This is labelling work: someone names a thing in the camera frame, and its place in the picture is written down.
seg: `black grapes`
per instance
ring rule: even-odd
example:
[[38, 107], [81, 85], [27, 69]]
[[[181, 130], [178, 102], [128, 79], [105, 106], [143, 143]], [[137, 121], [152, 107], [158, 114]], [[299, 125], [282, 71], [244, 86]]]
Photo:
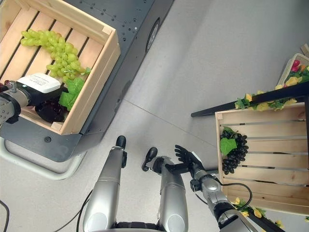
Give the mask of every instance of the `black grapes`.
[[44, 101], [35, 107], [35, 111], [47, 122], [62, 122], [66, 110], [58, 102], [59, 97]]
[[241, 161], [245, 161], [246, 153], [248, 153], [249, 147], [246, 145], [247, 136], [241, 135], [240, 133], [232, 133], [228, 131], [223, 131], [220, 135], [220, 139], [235, 139], [237, 148], [231, 150], [227, 154], [227, 158], [222, 160], [222, 171], [225, 175], [229, 173], [234, 173], [234, 169], [238, 167]]

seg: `green grapes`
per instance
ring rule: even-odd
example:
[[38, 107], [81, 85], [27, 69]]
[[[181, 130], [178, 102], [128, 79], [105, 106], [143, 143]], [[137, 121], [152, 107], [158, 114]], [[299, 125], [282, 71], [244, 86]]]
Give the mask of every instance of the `green grapes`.
[[23, 38], [20, 43], [23, 46], [42, 46], [50, 53], [51, 59], [55, 60], [54, 64], [46, 66], [50, 70], [50, 76], [62, 78], [66, 83], [78, 75], [89, 74], [90, 69], [84, 69], [78, 61], [78, 50], [73, 44], [66, 42], [60, 33], [29, 29], [21, 34]]

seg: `black cable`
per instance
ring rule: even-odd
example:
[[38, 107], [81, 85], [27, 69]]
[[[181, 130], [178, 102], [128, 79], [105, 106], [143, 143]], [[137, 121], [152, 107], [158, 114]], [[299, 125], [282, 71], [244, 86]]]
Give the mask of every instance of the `black cable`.
[[58, 232], [58, 231], [62, 230], [63, 228], [65, 228], [67, 225], [69, 225], [78, 216], [79, 212], [80, 211], [78, 211], [77, 214], [75, 214], [75, 216], [70, 221], [68, 221], [65, 225], [63, 225], [58, 230], [53, 231], [53, 232]]
[[208, 205], [206, 201], [204, 201], [200, 196], [198, 196], [197, 194], [195, 194], [197, 196], [197, 198], [199, 198], [204, 204]]
[[81, 216], [82, 216], [82, 212], [83, 212], [83, 209], [85, 207], [85, 205], [87, 204], [87, 201], [91, 195], [92, 191], [90, 191], [90, 193], [88, 194], [88, 196], [86, 197], [82, 207], [81, 207], [81, 210], [79, 211], [79, 214], [78, 214], [78, 219], [77, 219], [77, 223], [76, 223], [76, 232], [78, 232], [78, 229], [79, 229], [79, 221], [81, 220]]
[[9, 207], [1, 200], [0, 200], [0, 204], [2, 204], [2, 206], [6, 210], [6, 220], [5, 220], [5, 225], [4, 225], [4, 229], [3, 229], [3, 232], [6, 232], [6, 230], [8, 229], [9, 220], [10, 220], [10, 210], [9, 210]]
[[242, 183], [222, 184], [218, 178], [215, 178], [215, 180], [216, 180], [221, 186], [240, 185], [240, 186], [245, 187], [245, 188], [249, 191], [249, 195], [250, 195], [250, 196], [249, 196], [249, 200], [248, 200], [242, 207], [238, 208], [238, 209], [237, 209], [238, 211], [240, 211], [240, 210], [246, 208], [246, 207], [250, 204], [250, 202], [251, 202], [251, 200], [252, 200], [252, 192], [251, 192], [251, 189], [250, 189], [248, 186], [246, 186], [245, 184], [242, 184]]

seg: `yellow flower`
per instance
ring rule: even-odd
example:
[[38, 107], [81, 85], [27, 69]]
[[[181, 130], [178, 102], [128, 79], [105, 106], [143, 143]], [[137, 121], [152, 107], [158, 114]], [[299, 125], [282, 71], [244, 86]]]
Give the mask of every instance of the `yellow flower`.
[[285, 84], [286, 84], [286, 86], [294, 86], [294, 85], [297, 84], [297, 82], [298, 82], [297, 77], [292, 76], [292, 77], [290, 77], [290, 79]]
[[249, 213], [248, 213], [247, 211], [243, 211], [243, 212], [241, 212], [241, 214], [242, 214], [244, 217], [249, 216]]
[[246, 93], [245, 99], [247, 99], [251, 102], [252, 101], [252, 95], [250, 93]]
[[281, 107], [281, 109], [275, 109], [275, 111], [277, 111], [277, 110], [283, 110], [284, 109], [284, 105]]
[[292, 98], [292, 99], [286, 101], [284, 105], [291, 105], [291, 104], [294, 104], [294, 103], [296, 103], [296, 102], [297, 102], [297, 101], [296, 101], [294, 98]]
[[237, 197], [237, 198], [235, 199], [235, 202], [232, 202], [232, 204], [239, 204], [239, 203], [240, 203], [239, 197]]
[[254, 215], [255, 215], [257, 218], [261, 218], [261, 217], [262, 217], [261, 212], [258, 211], [257, 209], [254, 209]]
[[282, 225], [282, 221], [281, 221], [281, 220], [275, 221], [275, 224], [276, 224], [278, 227], [280, 227], [281, 229], [284, 228], [284, 226]]
[[282, 86], [282, 85], [277, 85], [277, 86], [275, 87], [275, 90], [277, 90], [277, 89], [281, 89], [281, 88], [283, 88], [283, 86]]
[[267, 110], [267, 109], [269, 109], [267, 102], [258, 104], [257, 107], [256, 107], [257, 111], [264, 111], [264, 110]]

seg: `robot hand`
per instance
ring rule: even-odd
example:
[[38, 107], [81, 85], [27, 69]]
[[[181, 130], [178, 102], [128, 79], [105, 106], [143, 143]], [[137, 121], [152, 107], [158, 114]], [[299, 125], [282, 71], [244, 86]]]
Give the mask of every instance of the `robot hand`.
[[201, 160], [190, 151], [179, 145], [175, 145], [176, 156], [179, 157], [178, 160], [182, 163], [179, 164], [166, 164], [165, 167], [173, 174], [181, 174], [190, 172], [191, 176], [194, 175], [194, 169], [199, 168], [204, 170]]

